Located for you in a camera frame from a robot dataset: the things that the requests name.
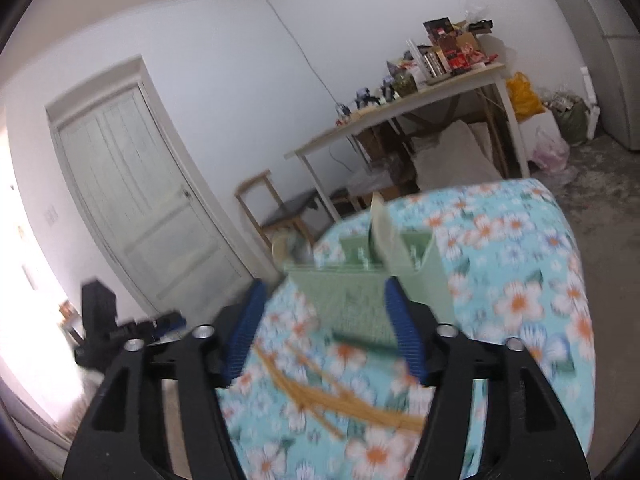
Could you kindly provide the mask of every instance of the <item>door panel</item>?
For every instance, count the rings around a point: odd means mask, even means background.
[[[60,130],[86,212],[158,311],[210,321],[251,276],[196,198],[139,88]]]

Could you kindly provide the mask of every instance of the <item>floral tablecloth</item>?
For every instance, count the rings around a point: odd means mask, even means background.
[[[591,318],[574,236],[548,190],[536,180],[512,180],[416,195],[388,207],[398,227],[434,229],[460,328],[493,343],[520,337],[586,452],[594,415]],[[335,225],[316,246],[316,263],[339,261],[344,255],[338,239],[365,233],[369,224],[364,212]],[[333,342],[289,280],[269,300],[256,337],[297,381],[332,390],[285,342],[374,406],[420,416],[429,411],[433,390],[418,386],[402,359]],[[326,420],[346,435],[335,438],[274,387],[253,351],[244,374],[218,393],[251,480],[401,480],[419,440],[417,434],[326,412]],[[485,385],[475,381],[462,478],[478,469],[485,413]]]

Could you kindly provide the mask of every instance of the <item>door frame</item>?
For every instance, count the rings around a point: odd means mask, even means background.
[[[223,210],[220,202],[213,195],[200,170],[198,170],[162,104],[160,95],[146,70],[142,56],[126,60],[93,76],[45,107],[51,139],[66,186],[84,224],[100,249],[102,256],[116,273],[116,276],[146,313],[150,316],[156,316],[159,313],[122,267],[89,213],[89,209],[80,193],[78,183],[72,173],[71,165],[66,158],[60,130],[92,108],[98,107],[101,103],[132,88],[140,89],[149,113],[151,113],[151,117],[171,156],[193,190],[195,197],[202,204],[204,211],[211,218],[211,221],[231,250],[254,278],[262,278],[270,283],[274,282],[278,275],[276,269],[265,266],[257,258]]]

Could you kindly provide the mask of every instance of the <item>blue gripper pad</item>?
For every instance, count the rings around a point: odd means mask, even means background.
[[[222,378],[226,384],[242,375],[266,299],[266,285],[261,280],[254,280],[242,302],[225,307],[214,322],[223,348]]]
[[[426,365],[426,351],[420,330],[409,313],[409,300],[397,278],[386,280],[385,307],[391,320],[398,349],[406,360],[409,374],[423,383],[429,374]]]

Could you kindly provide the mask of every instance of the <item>silver bolt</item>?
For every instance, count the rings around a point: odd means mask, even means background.
[[[436,332],[442,337],[455,337],[460,331],[453,325],[438,325]]]
[[[127,352],[137,352],[142,349],[145,345],[145,342],[142,339],[129,339],[126,343],[124,343],[124,349]]]
[[[211,337],[215,330],[211,325],[200,325],[193,329],[193,336],[196,339],[206,339]]]
[[[524,350],[524,343],[517,337],[511,337],[507,339],[507,348],[514,352],[522,352]]]

